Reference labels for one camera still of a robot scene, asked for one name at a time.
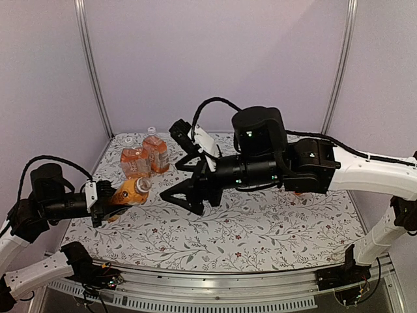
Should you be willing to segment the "small orange black bottle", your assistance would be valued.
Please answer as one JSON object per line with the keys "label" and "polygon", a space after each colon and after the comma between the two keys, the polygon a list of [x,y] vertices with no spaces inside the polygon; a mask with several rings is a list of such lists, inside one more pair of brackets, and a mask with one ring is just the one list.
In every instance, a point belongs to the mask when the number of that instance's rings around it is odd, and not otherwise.
{"label": "small orange black bottle", "polygon": [[126,180],[110,198],[112,205],[141,205],[147,201],[152,182],[148,177]]}

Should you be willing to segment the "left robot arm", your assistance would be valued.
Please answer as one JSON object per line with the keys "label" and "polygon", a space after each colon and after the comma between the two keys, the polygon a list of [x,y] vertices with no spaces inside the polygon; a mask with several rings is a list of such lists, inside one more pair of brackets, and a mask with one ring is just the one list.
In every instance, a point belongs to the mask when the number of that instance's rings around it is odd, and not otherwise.
{"label": "left robot arm", "polygon": [[90,218],[96,228],[128,208],[110,202],[115,189],[109,181],[88,179],[83,191],[76,192],[56,163],[41,165],[31,172],[30,179],[29,197],[17,200],[1,228],[1,311],[8,312],[29,292],[60,278],[83,284],[91,295],[102,289],[114,290],[122,282],[121,272],[108,263],[95,265],[78,241],[63,245],[42,261],[8,271],[16,256],[50,226],[62,220]]}

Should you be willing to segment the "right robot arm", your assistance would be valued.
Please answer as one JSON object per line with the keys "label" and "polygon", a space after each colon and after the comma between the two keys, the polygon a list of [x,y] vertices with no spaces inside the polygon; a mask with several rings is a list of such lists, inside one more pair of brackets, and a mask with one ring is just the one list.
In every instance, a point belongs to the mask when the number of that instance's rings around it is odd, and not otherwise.
{"label": "right robot arm", "polygon": [[385,214],[346,249],[342,265],[315,273],[320,290],[368,279],[374,260],[397,238],[416,231],[415,156],[371,155],[322,134],[300,133],[291,143],[277,108],[246,108],[236,112],[231,123],[236,150],[231,156],[222,156],[196,123],[173,124],[170,135],[186,153],[175,166],[191,177],[163,191],[161,199],[202,215],[205,202],[219,206],[223,191],[232,188],[249,192],[275,186],[298,193],[359,190],[390,195]]}

